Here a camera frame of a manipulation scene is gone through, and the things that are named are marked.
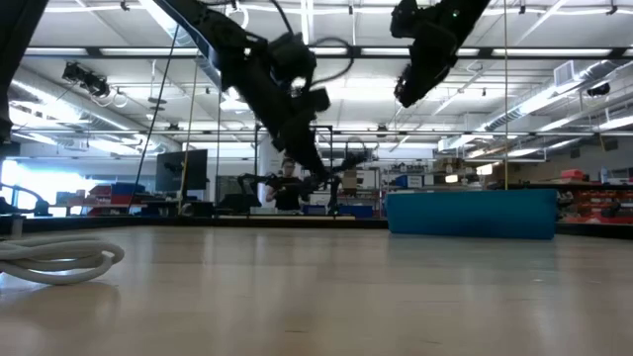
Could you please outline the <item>shelf with red bins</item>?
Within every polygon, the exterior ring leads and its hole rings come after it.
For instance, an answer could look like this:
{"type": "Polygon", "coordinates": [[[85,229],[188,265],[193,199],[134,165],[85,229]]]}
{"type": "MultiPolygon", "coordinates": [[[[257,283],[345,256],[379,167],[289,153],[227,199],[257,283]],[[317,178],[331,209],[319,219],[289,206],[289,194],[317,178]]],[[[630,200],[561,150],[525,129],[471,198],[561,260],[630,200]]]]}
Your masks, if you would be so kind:
{"type": "Polygon", "coordinates": [[[580,169],[564,170],[556,183],[560,222],[633,224],[633,168],[602,168],[596,180],[580,169]]]}

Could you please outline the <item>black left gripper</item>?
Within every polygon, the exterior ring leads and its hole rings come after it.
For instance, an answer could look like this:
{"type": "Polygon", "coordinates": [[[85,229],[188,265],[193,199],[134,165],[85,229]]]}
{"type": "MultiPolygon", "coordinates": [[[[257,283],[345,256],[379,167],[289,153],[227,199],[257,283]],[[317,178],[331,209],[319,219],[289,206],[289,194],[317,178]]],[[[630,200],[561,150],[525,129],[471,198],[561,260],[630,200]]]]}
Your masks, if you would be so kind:
{"type": "Polygon", "coordinates": [[[276,149],[324,181],[325,169],[310,124],[317,116],[317,90],[286,92],[279,87],[255,89],[255,115],[271,135],[276,149]]]}

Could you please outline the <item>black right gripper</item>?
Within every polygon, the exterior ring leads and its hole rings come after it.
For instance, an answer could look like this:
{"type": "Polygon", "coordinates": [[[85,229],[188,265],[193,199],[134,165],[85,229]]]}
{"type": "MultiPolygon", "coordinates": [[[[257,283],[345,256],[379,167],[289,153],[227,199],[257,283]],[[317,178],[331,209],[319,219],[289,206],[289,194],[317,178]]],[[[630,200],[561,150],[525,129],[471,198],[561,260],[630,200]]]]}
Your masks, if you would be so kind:
{"type": "Polygon", "coordinates": [[[397,101],[405,108],[442,82],[444,70],[457,60],[457,37],[449,30],[422,20],[415,24],[413,37],[411,63],[398,77],[394,89],[397,101]]]}

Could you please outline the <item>person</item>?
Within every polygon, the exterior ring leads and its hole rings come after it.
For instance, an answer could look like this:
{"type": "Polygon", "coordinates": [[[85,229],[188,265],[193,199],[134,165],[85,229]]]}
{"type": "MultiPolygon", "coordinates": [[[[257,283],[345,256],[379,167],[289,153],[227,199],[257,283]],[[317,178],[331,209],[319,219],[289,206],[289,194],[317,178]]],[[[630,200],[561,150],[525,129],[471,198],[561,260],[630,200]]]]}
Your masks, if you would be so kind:
{"type": "Polygon", "coordinates": [[[300,185],[303,183],[295,175],[296,162],[289,157],[282,161],[282,174],[275,182],[267,185],[265,201],[274,202],[275,209],[282,214],[299,214],[302,204],[310,200],[309,196],[301,194],[300,185]]]}

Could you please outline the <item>black monitor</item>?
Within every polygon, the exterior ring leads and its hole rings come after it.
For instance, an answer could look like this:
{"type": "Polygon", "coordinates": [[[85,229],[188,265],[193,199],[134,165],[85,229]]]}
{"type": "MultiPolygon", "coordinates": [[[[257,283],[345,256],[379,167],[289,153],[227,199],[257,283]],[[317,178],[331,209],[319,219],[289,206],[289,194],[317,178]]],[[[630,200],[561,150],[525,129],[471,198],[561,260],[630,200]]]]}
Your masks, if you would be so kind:
{"type": "Polygon", "coordinates": [[[156,157],[155,190],[177,192],[205,190],[207,187],[208,151],[188,150],[158,154],[156,157]]]}

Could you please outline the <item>blue plastic bin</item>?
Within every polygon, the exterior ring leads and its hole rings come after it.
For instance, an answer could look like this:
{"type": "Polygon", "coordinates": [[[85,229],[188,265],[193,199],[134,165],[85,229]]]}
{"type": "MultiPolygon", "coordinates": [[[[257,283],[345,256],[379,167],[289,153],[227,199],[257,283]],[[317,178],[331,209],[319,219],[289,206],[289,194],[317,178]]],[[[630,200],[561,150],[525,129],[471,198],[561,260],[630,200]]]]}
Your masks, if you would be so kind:
{"type": "Polygon", "coordinates": [[[552,189],[390,194],[393,234],[551,240],[558,221],[552,189]]]}

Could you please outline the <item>red and blue storage bins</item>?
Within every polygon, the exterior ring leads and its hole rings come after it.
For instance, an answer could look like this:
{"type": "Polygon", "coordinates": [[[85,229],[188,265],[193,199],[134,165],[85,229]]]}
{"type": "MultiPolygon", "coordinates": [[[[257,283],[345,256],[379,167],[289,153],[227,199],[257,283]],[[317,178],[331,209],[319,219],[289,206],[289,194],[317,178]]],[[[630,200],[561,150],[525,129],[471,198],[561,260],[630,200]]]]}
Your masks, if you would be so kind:
{"type": "Polygon", "coordinates": [[[64,208],[70,216],[79,209],[79,216],[124,215],[131,208],[141,208],[142,200],[149,196],[143,185],[135,183],[98,184],[90,190],[57,192],[53,208],[64,208]]]}

